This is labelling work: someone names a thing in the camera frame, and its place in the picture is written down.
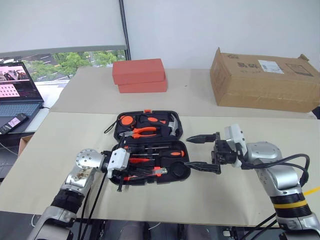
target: black tool case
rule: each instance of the black tool case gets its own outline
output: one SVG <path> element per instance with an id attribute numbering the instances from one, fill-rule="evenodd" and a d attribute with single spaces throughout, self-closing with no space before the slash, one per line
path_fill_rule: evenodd
<path id="1" fill-rule="evenodd" d="M 173 116 L 176 119 L 177 128 L 175 135 L 170 135 L 172 128 L 168 126 L 168 123 L 174 121 Z M 133 138 L 132 136 L 122 138 L 120 136 L 120 133 L 147 127 L 155 127 L 156 131 L 144 131 L 141 134 L 153 136 L 142 136 L 139 138 Z M 189 156 L 186 145 L 182 141 L 179 141 L 182 134 L 182 125 L 175 111 L 144 110 L 119 114 L 115 125 L 114 138 L 118 142 L 120 142 L 121 139 L 124 140 L 124 148 L 130 152 L 130 159 L 126 170 L 114 170 L 113 177 L 110 180 L 116 185 L 138 186 L 145 185 L 146 183 L 156 182 L 157 184 L 164 184 L 187 179 L 190 175 L 190 168 L 186 167 L 184 162 L 189 162 Z M 168 157 L 167 151 L 174 151 L 174 153 L 171 153 L 170 157 Z M 163 168 L 166 169 L 167 173 L 161 175 L 132 175 L 132 171 L 134 172 L 135 169 L 155 170 Z"/>

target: screwdriver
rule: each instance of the screwdriver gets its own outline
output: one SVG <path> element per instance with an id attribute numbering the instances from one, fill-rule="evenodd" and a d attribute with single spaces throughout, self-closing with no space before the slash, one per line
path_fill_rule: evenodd
<path id="1" fill-rule="evenodd" d="M 142 154 L 132 154 L 133 156 L 147 156 L 147 155 L 159 155 L 159 157 L 167 158 L 181 158 L 185 156 L 185 152 L 182 150 L 170 150 L 170 151 L 160 151 L 159 153 L 142 153 Z"/>
<path id="2" fill-rule="evenodd" d="M 169 146 L 156 146 L 156 147 L 144 147 L 144 146 L 130 146 L 126 145 L 124 146 L 124 149 L 129 152 L 144 152 L 148 149 L 168 149 Z"/>
<path id="3" fill-rule="evenodd" d="M 153 158 L 138 158 L 138 157 L 130 157 L 129 162 L 132 164 L 146 163 L 149 161 L 154 161 Z"/>

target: tool kit case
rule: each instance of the tool kit case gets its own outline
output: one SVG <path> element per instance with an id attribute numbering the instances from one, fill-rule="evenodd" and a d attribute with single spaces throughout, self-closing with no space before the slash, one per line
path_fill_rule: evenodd
<path id="1" fill-rule="evenodd" d="M 117 116 L 114 138 L 130 152 L 126 170 L 114 170 L 110 179 L 116 185 L 162 184 L 189 177 L 186 145 L 179 141 L 182 125 L 175 111 L 145 110 L 123 112 Z"/>

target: laptop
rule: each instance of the laptop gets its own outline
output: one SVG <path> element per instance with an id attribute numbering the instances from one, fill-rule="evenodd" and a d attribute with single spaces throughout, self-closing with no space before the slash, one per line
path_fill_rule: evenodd
<path id="1" fill-rule="evenodd" d="M 23 113 L 28 116 L 28 120 L 11 132 L 22 133 L 43 103 L 23 62 L 0 63 L 0 127 Z"/>

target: window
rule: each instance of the window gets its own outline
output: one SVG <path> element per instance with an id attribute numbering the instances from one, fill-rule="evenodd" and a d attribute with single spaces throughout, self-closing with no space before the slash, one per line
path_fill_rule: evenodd
<path id="1" fill-rule="evenodd" d="M 0 59 L 0 63 L 22 61 L 34 82 L 47 82 L 69 80 L 82 66 L 112 67 L 114 62 L 125 60 L 125 51 L 116 50 L 6 57 Z"/>

